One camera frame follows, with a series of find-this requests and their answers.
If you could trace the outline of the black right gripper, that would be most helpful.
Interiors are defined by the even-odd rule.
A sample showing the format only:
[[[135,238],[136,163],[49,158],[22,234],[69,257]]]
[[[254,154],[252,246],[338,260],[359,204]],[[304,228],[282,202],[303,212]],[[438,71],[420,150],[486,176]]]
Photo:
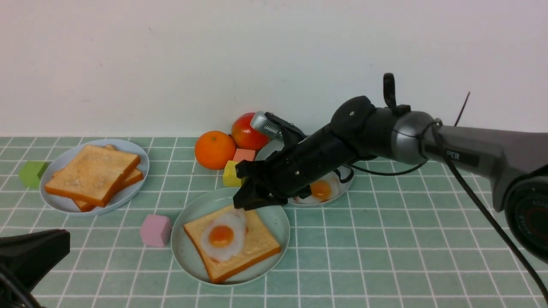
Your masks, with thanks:
[[[266,160],[238,163],[237,176],[245,182],[232,199],[235,209],[284,206],[289,198],[309,195],[311,183],[365,156],[365,139],[356,127],[328,124]]]

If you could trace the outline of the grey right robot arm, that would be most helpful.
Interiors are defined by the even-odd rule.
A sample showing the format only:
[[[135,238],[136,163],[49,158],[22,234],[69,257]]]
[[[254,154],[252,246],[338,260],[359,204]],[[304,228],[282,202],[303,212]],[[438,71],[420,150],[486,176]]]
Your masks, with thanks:
[[[304,137],[282,128],[284,148],[266,160],[237,164],[244,184],[236,208],[285,205],[340,166],[376,157],[419,165],[445,163],[489,180],[493,208],[504,212],[518,243],[547,261],[546,133],[444,125],[407,105],[375,107],[366,96],[343,103],[330,122]]]

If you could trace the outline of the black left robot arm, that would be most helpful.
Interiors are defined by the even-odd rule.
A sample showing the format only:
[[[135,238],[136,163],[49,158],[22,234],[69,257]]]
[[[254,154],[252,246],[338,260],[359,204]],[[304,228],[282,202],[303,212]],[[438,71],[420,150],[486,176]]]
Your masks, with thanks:
[[[1,307],[41,308],[31,293],[70,250],[71,235],[64,229],[2,237]]]

